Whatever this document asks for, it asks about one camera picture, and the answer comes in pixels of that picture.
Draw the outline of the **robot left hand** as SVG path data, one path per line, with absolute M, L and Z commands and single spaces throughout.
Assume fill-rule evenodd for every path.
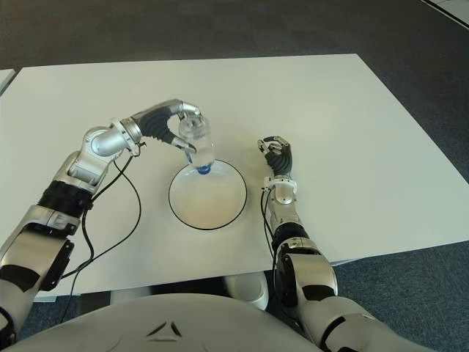
M 169 129 L 168 121 L 175 115 L 188 117 L 189 115 L 201 115 L 201 112 L 197 106 L 191 103 L 172 99 L 140 111 L 131 118 L 139 127 L 142 136 L 157 139 L 184 152 L 195 153 L 197 149 L 194 145 L 177 136 Z

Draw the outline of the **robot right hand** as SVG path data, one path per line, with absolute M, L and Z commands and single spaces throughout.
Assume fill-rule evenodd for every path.
M 268 136 L 257 141 L 259 151 L 275 177 L 290 176 L 292 170 L 291 144 L 281 136 Z

